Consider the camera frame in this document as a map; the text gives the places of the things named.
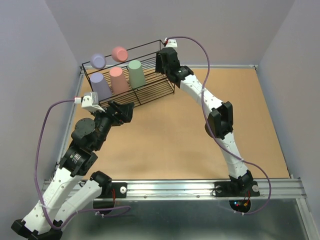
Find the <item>tall pink cup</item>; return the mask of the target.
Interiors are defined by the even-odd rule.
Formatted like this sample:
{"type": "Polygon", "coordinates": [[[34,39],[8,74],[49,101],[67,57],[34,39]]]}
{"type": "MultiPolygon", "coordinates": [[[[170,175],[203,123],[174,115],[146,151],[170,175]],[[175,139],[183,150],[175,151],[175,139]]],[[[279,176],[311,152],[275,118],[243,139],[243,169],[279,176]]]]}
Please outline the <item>tall pink cup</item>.
{"type": "Polygon", "coordinates": [[[130,89],[122,68],[111,68],[109,75],[112,91],[115,95],[127,92],[130,89]]]}

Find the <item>tall green cup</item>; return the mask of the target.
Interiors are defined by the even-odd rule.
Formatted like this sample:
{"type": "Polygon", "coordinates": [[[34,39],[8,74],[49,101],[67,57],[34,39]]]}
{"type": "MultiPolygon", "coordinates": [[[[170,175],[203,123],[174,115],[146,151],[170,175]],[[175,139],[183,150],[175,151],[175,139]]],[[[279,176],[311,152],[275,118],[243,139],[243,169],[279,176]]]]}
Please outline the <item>tall green cup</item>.
{"type": "Polygon", "coordinates": [[[132,60],[128,64],[129,84],[133,89],[142,87],[146,84],[146,79],[142,64],[139,60],[132,60]]]}

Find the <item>tall purple cup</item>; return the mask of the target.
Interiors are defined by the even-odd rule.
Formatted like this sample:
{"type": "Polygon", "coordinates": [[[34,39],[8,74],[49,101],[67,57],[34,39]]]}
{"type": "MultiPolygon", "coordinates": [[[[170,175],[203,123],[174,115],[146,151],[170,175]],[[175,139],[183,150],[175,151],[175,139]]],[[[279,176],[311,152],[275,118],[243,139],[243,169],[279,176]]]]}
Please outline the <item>tall purple cup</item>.
{"type": "Polygon", "coordinates": [[[103,101],[112,97],[113,93],[103,74],[95,72],[90,76],[90,83],[93,92],[97,92],[98,100],[103,101]]]}

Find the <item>short red cup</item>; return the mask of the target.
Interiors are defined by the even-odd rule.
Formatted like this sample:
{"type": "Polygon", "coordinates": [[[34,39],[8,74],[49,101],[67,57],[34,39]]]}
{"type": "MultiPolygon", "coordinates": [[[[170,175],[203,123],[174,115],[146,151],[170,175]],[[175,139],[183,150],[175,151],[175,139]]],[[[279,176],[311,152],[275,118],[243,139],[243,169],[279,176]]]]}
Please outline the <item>short red cup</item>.
{"type": "Polygon", "coordinates": [[[117,46],[112,50],[111,57],[114,61],[122,63],[127,61],[129,55],[128,51],[124,47],[117,46]]]}

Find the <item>short purple cup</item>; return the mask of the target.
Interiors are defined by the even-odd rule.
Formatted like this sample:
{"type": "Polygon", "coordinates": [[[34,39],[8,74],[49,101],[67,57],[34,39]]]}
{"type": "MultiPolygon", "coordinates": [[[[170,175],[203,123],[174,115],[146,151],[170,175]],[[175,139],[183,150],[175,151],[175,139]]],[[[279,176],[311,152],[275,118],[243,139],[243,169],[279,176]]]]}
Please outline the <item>short purple cup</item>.
{"type": "Polygon", "coordinates": [[[101,53],[95,53],[90,58],[91,66],[96,70],[101,70],[106,67],[106,59],[105,56],[101,53]]]}

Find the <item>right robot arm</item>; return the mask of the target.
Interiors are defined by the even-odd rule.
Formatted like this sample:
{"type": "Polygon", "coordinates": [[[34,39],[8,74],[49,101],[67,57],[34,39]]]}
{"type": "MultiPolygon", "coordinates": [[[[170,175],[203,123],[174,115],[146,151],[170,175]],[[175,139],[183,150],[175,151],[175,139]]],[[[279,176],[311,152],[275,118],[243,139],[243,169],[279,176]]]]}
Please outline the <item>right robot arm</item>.
{"type": "Polygon", "coordinates": [[[230,180],[216,187],[217,197],[257,197],[257,182],[243,159],[233,134],[233,106],[215,97],[197,79],[188,66],[182,66],[172,47],[163,48],[156,54],[155,71],[166,75],[168,80],[190,95],[201,107],[205,118],[205,130],[221,149],[230,180]]]}

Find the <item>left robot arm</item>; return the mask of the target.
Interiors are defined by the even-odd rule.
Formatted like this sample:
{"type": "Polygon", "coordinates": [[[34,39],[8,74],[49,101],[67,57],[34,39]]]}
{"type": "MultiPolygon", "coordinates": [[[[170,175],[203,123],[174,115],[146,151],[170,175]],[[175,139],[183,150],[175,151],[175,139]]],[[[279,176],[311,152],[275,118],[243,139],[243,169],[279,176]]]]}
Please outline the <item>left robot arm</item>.
{"type": "Polygon", "coordinates": [[[63,229],[85,206],[96,197],[111,193],[112,178],[101,171],[94,172],[84,186],[69,197],[69,193],[97,160],[99,151],[112,127],[131,122],[135,104],[119,104],[109,101],[101,107],[89,97],[74,97],[70,100],[80,104],[94,118],[79,120],[71,134],[72,142],[61,158],[58,168],[45,192],[36,183],[38,202],[22,219],[17,219],[11,229],[28,240],[59,240],[63,229]]]}

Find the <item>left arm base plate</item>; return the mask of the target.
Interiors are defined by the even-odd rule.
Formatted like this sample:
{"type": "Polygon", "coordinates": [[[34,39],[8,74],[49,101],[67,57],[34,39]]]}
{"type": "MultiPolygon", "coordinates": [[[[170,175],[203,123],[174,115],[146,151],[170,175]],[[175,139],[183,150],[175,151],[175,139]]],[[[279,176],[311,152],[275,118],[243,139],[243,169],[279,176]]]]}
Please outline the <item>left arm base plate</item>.
{"type": "Polygon", "coordinates": [[[128,184],[123,181],[112,182],[108,186],[102,188],[100,199],[124,199],[127,197],[128,184]]]}

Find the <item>aluminium mounting rail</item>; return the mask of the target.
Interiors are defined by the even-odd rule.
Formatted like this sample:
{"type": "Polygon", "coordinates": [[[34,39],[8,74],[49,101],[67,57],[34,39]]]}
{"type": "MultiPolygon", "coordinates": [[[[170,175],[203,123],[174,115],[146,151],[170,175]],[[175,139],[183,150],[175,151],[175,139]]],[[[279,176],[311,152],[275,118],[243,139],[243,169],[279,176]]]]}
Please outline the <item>aluminium mounting rail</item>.
{"type": "Polygon", "coordinates": [[[188,200],[243,200],[244,198],[267,199],[305,199],[307,194],[302,181],[298,178],[271,178],[270,181],[260,178],[253,190],[259,190],[260,196],[251,197],[216,197],[212,195],[214,182],[222,179],[205,180],[113,180],[126,182],[126,198],[118,201],[188,201],[188,200]]]}

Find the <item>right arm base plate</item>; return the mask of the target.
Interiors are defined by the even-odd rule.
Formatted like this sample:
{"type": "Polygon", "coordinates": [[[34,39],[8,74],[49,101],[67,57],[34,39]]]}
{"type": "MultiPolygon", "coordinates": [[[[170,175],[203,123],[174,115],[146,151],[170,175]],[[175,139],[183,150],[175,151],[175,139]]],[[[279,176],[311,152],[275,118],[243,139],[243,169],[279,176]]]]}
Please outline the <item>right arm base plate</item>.
{"type": "Polygon", "coordinates": [[[231,197],[259,197],[260,191],[254,190],[253,186],[258,185],[256,181],[250,183],[248,186],[238,186],[231,181],[216,181],[214,182],[211,195],[217,198],[231,198],[231,197]]]}

